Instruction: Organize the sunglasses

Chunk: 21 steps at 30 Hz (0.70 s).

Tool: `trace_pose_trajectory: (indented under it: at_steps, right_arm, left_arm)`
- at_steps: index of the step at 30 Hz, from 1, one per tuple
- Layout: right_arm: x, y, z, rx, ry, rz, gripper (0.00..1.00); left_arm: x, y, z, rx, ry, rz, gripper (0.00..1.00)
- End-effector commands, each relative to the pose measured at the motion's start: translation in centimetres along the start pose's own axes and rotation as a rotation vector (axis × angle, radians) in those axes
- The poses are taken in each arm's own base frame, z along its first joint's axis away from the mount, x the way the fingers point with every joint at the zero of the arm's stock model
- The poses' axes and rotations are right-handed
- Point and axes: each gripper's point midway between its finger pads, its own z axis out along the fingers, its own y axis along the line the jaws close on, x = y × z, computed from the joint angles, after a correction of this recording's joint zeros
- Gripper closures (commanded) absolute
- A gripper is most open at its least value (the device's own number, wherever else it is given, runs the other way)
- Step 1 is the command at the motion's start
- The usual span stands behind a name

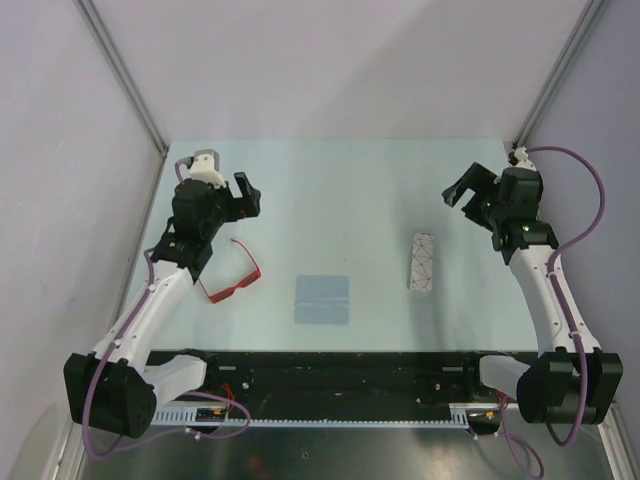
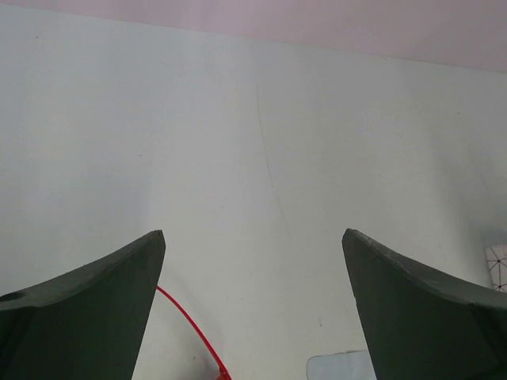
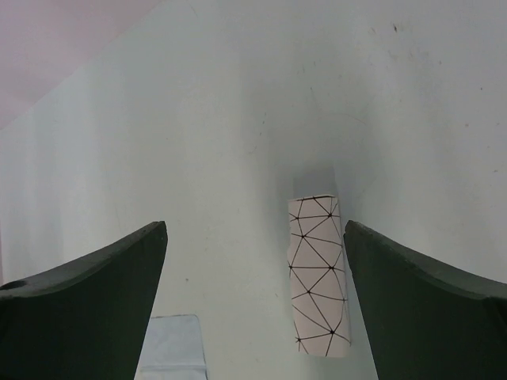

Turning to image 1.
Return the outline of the white geometric glasses case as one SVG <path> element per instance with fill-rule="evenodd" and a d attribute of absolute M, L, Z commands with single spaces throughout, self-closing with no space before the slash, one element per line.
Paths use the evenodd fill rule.
<path fill-rule="evenodd" d="M 433 289 L 434 240 L 432 233 L 415 233 L 412 239 L 409 289 L 428 293 Z"/>

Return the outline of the blue cleaning cloth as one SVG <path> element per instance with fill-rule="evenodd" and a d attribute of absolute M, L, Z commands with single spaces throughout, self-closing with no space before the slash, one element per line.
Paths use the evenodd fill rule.
<path fill-rule="evenodd" d="M 350 283 L 344 275 L 299 275 L 296 278 L 294 322 L 300 325 L 349 323 Z"/>

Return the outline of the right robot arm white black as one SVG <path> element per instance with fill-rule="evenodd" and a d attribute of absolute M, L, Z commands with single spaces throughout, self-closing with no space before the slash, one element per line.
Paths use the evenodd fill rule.
<path fill-rule="evenodd" d="M 569 291 L 550 224 L 538 219 L 543 193 L 539 172 L 527 163 L 496 175 L 474 163 L 442 193 L 455 206 L 473 195 L 462 211 L 491 233 L 495 251 L 524 295 L 537 341 L 538 357 L 526 364 L 513 357 L 484 355 L 463 373 L 461 388 L 473 401 L 495 391 L 516 400 L 529 423 L 601 423 L 623 374 L 620 357 L 606 353 L 590 333 Z"/>

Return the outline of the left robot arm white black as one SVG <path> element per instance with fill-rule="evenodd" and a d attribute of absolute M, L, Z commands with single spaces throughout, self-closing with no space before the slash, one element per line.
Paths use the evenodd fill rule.
<path fill-rule="evenodd" d="M 148 277 L 133 304 L 89 353 L 66 361 L 70 413 L 83 430 L 138 438 L 165 404 L 191 393 L 207 400 L 219 392 L 221 376 L 202 354 L 179 353 L 159 366 L 147 360 L 161 327 L 211 259 L 221 227 L 260 213 L 260 191 L 243 172 L 234 179 L 239 196 L 210 177 L 192 176 L 175 187 L 165 229 L 144 253 Z"/>

